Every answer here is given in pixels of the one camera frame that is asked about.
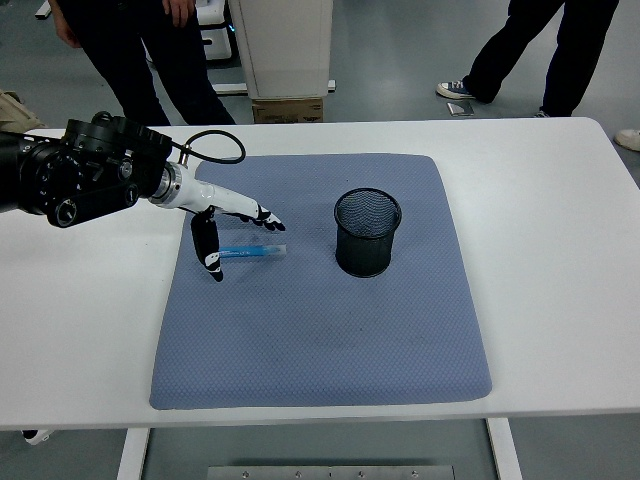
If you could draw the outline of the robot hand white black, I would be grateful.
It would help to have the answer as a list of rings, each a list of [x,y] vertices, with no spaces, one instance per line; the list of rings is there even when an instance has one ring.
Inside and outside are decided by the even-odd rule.
[[[196,179],[185,167],[179,166],[179,187],[173,206],[193,213],[190,229],[198,260],[216,282],[223,280],[219,253],[217,212],[253,222],[270,231],[285,231],[282,221],[253,198],[233,190]]]

